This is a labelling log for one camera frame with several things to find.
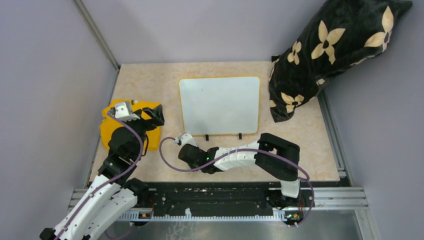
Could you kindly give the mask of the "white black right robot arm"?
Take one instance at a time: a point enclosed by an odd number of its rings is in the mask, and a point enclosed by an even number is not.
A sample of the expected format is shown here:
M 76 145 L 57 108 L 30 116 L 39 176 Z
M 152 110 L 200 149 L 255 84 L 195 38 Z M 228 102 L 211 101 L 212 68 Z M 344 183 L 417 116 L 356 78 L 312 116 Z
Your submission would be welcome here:
M 211 147 L 202 150 L 193 136 L 184 133 L 174 141 L 181 147 L 178 158 L 191 169 L 205 166 L 203 173 L 215 174 L 234 168 L 258 166 L 280 181 L 281 199 L 287 206 L 301 200 L 298 166 L 300 147 L 271 133 L 259 140 L 237 147 Z

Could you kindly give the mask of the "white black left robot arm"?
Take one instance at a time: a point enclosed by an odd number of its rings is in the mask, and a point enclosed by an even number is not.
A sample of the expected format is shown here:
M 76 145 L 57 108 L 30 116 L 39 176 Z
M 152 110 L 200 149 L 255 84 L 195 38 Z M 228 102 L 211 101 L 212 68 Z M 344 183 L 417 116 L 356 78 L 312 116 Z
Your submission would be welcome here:
M 97 240 L 122 214 L 149 203 L 148 186 L 129 177 L 143 157 L 147 132 L 165 124 L 163 106 L 133 111 L 130 101 L 118 102 L 107 111 L 108 119 L 121 126 L 108 142 L 108 155 L 91 185 L 66 217 L 45 228 L 41 240 Z

